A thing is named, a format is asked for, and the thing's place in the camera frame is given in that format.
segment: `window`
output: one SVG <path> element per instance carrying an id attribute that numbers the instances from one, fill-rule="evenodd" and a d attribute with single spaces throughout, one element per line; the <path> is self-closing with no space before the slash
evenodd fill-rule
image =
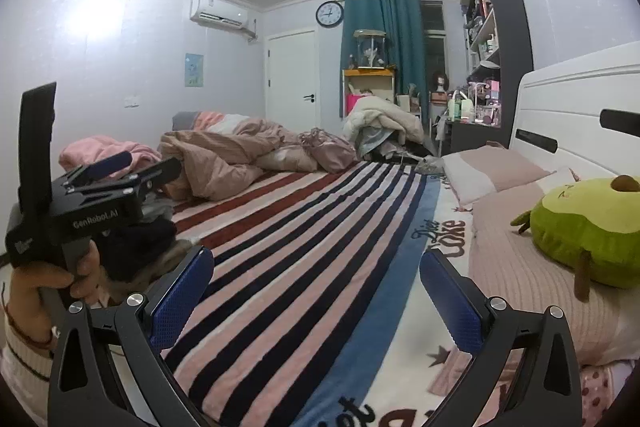
<path id="1" fill-rule="evenodd" d="M 427 86 L 431 90 L 433 73 L 447 71 L 447 33 L 444 29 L 442 3 L 423 1 L 421 5 L 424 26 L 424 50 Z"/>

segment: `polka dot fabric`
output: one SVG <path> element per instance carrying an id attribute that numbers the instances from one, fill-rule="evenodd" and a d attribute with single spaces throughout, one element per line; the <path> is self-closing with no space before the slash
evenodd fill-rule
<path id="1" fill-rule="evenodd" d="M 582 425 L 594 427 L 613 402 L 613 385 L 609 367 L 585 367 L 580 372 L 582 384 Z"/>

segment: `silver bolt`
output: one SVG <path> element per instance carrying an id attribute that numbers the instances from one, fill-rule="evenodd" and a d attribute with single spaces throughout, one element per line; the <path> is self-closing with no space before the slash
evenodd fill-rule
<path id="1" fill-rule="evenodd" d="M 558 306 L 551 306 L 551 308 L 549 308 L 549 313 L 551 313 L 556 319 L 564 317 L 562 308 L 559 308 Z"/>
<path id="2" fill-rule="evenodd" d="M 141 293 L 132 293 L 127 298 L 127 304 L 129 306 L 140 306 L 143 300 L 145 300 L 145 296 L 143 296 Z"/>
<path id="3" fill-rule="evenodd" d="M 489 301 L 489 305 L 494 310 L 498 310 L 501 312 L 502 310 L 507 309 L 507 301 L 502 299 L 501 297 L 494 297 Z"/>
<path id="4" fill-rule="evenodd" d="M 69 313 L 73 313 L 74 315 L 76 313 L 80 313 L 83 307 L 84 307 L 84 304 L 82 304 L 82 301 L 76 301 L 73 304 L 71 304 L 71 306 L 69 306 Z"/>

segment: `pink box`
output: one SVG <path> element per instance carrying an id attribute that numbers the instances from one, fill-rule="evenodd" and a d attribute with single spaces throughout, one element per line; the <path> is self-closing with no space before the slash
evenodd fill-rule
<path id="1" fill-rule="evenodd" d="M 348 94 L 347 95 L 347 114 L 351 112 L 351 109 L 353 109 L 353 106 L 356 105 L 356 102 L 359 99 L 364 98 L 365 96 L 366 94 Z"/>

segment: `wall outlet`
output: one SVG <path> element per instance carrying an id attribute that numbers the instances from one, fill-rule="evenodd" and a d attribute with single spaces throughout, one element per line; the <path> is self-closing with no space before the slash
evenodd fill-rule
<path id="1" fill-rule="evenodd" d="M 140 105 L 140 97 L 135 96 L 126 96 L 124 99 L 124 107 L 138 107 Z"/>

